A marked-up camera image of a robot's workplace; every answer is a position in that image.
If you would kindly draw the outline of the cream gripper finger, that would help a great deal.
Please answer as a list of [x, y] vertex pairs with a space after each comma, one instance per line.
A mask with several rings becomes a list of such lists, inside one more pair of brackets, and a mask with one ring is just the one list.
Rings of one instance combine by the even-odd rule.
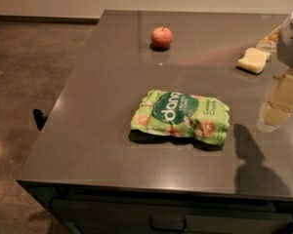
[[281, 127], [293, 113], [293, 67], [281, 77], [273, 76], [257, 120], [257, 128], [271, 133]]

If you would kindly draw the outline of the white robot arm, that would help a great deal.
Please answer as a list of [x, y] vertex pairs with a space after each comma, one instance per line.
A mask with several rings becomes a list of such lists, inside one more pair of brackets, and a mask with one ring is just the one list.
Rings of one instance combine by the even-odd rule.
[[277, 59], [288, 67], [281, 76], [273, 76], [259, 111], [257, 128], [271, 133], [293, 113], [293, 11], [282, 23], [276, 41]]

